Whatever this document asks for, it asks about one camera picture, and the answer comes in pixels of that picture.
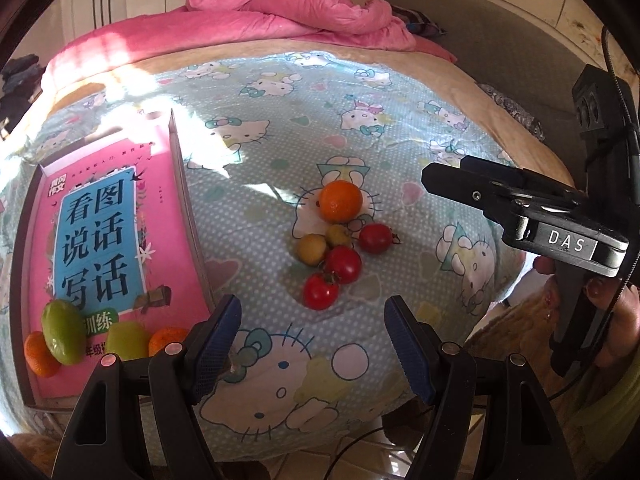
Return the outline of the person's right hand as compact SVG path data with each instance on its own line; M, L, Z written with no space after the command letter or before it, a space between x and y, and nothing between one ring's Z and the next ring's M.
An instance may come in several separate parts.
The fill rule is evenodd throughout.
M555 279L554 262L546 257L537 257L534 269L549 279L544 284L544 302L548 318L556 322L560 318L562 297ZM599 353L594 358L597 367L605 368L628 358L639 343L639 291L634 285L624 286L619 292L620 280L616 278L592 278L585 284L584 293L593 307L605 312L612 300L615 304L611 311L608 332Z

